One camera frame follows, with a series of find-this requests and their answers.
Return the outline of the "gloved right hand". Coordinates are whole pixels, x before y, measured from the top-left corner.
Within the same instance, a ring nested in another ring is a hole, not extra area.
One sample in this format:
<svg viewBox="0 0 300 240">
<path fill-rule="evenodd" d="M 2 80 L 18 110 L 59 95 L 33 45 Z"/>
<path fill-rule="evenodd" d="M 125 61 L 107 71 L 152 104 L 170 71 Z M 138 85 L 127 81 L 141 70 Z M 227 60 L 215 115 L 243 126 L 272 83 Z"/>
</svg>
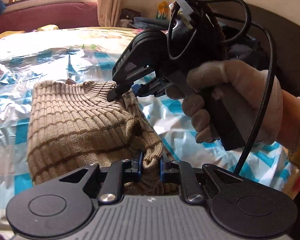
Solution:
<svg viewBox="0 0 300 240">
<path fill-rule="evenodd" d="M 243 137 L 248 138 L 263 98 L 267 75 L 266 70 L 259 71 L 239 60 L 206 62 L 187 75 L 187 84 L 195 90 L 194 94 L 186 96 L 171 85 L 166 95 L 173 100 L 183 100 L 182 110 L 191 118 L 197 132 L 196 142 L 211 143 L 219 134 L 212 130 L 215 123 L 206 110 L 207 103 L 198 93 L 214 87 L 212 97 L 222 100 L 235 124 L 243 130 Z"/>
</svg>

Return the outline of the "right forearm yellow striped sleeve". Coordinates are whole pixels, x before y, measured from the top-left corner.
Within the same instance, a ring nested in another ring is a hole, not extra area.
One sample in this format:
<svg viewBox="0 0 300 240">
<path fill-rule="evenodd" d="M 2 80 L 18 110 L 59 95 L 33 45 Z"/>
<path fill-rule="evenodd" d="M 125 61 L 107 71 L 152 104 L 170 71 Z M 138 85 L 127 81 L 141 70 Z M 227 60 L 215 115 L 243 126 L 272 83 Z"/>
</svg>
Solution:
<svg viewBox="0 0 300 240">
<path fill-rule="evenodd" d="M 300 170 L 300 97 L 282 92 L 283 114 L 277 142 L 288 150 L 288 160 Z"/>
</svg>

